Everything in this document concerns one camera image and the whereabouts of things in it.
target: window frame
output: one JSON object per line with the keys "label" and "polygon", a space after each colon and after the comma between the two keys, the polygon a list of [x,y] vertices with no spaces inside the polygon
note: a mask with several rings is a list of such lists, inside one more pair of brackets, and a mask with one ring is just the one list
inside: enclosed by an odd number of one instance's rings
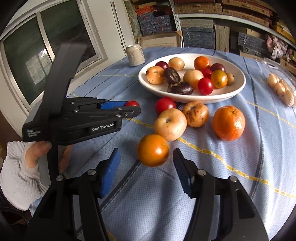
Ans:
{"label": "window frame", "polygon": [[[13,74],[11,72],[11,69],[9,67],[7,57],[5,54],[5,49],[4,49],[4,40],[10,34],[12,34],[16,29],[18,29],[20,26],[22,26],[23,24],[25,24],[29,20],[36,18],[43,43],[45,45],[45,48],[47,50],[47,53],[48,53],[51,61],[53,62],[55,55],[52,51],[52,48],[51,48],[50,43],[48,41],[47,35],[45,33],[45,29],[44,29],[44,26],[42,23],[40,13],[50,7],[53,7],[57,4],[60,4],[60,3],[66,2],[66,1],[70,1],[70,0],[48,0],[48,1],[32,8],[31,10],[27,11],[26,13],[24,13],[23,15],[18,17],[16,20],[14,20],[11,24],[9,24],[6,27],[6,29],[4,30],[2,36],[0,37],[0,53],[1,53],[1,55],[0,55],[0,69],[3,72],[6,83],[9,87],[9,89],[11,90],[14,98],[16,99],[19,106],[22,108],[22,110],[24,111],[24,113],[26,115],[28,115],[31,112],[33,106],[42,99],[44,91],[31,104],[28,103],[28,101],[25,99],[23,93],[21,92],[17,82],[15,81]],[[90,9],[88,7],[86,0],[76,0],[76,3],[78,5],[84,26],[86,28],[86,31],[88,33],[88,36],[90,38],[90,41],[92,43],[92,46],[95,50],[96,55],[89,58],[88,60],[82,62],[78,66],[77,72],[74,76],[74,80],[79,78],[80,76],[82,76],[84,73],[86,73],[87,71],[89,71],[93,67],[108,60],[107,54],[106,54],[103,44],[101,42],[100,36],[98,34],[98,30],[95,26],[94,20],[92,18],[92,15],[91,15],[91,12],[90,12]]]}

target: clear plastic container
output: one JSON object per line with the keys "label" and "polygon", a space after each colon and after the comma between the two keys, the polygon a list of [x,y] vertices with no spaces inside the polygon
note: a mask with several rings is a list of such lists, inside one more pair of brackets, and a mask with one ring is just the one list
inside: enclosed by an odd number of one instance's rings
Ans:
{"label": "clear plastic container", "polygon": [[264,58],[262,64],[270,72],[266,81],[274,94],[286,107],[296,107],[296,77],[271,59]]}

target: white sleeve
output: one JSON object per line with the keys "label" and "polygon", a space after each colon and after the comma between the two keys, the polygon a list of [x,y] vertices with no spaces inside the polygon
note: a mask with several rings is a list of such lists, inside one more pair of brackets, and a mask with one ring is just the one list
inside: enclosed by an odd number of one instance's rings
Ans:
{"label": "white sleeve", "polygon": [[38,165],[27,167],[26,150],[33,144],[9,142],[7,156],[0,173],[0,186],[6,199],[20,210],[28,210],[31,203],[46,193],[48,186],[40,182]]}

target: white plate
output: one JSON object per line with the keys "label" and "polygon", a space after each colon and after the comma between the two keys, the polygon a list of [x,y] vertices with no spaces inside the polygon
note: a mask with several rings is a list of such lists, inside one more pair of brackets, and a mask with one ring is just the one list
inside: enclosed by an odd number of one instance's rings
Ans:
{"label": "white plate", "polygon": [[[227,85],[222,89],[214,89],[210,95],[202,95],[199,93],[198,90],[194,90],[192,95],[180,95],[180,94],[168,93],[167,92],[168,84],[166,82],[163,82],[160,85],[153,85],[153,84],[150,84],[146,79],[145,73],[148,68],[155,66],[155,64],[159,61],[165,61],[168,63],[171,58],[179,57],[183,59],[185,63],[184,70],[178,72],[181,77],[181,81],[183,81],[184,73],[188,69],[194,69],[194,60],[199,56],[207,57],[210,60],[211,64],[220,63],[224,65],[226,73],[232,73],[234,75],[234,83],[231,86]],[[182,103],[199,101],[204,104],[209,104],[209,103],[216,103],[223,100],[227,100],[235,96],[239,92],[241,92],[244,86],[246,85],[246,77],[244,73],[237,66],[235,66],[234,64],[224,59],[214,57],[211,55],[205,55],[205,54],[181,53],[181,54],[168,55],[146,64],[139,72],[139,82],[150,92],[160,97],[170,97],[172,100],[177,102],[182,102]]]}

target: window pane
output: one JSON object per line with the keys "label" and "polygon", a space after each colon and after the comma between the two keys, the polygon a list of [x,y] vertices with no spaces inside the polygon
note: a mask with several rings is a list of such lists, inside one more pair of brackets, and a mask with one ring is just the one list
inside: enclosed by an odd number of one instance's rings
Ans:
{"label": "window pane", "polygon": [[80,63],[96,55],[75,0],[42,11],[41,18],[54,55],[57,55],[60,45],[64,42],[87,44]]}
{"label": "window pane", "polygon": [[31,104],[44,91],[52,65],[36,17],[15,30],[3,44],[12,75]]}

